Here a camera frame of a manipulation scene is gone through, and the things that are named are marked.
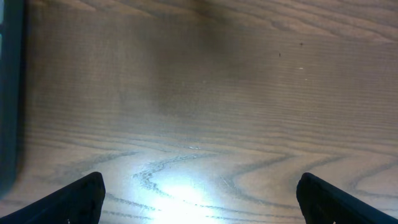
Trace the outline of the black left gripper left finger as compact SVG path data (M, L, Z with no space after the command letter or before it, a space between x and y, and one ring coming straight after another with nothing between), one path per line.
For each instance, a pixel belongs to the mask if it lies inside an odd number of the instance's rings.
M92 172L62 189L1 218L1 224L97 224L106 189Z

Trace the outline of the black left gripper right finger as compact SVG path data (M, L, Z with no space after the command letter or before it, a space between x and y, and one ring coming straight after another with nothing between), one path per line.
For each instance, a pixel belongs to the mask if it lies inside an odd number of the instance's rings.
M296 198L306 224L397 224L397 219L306 172Z

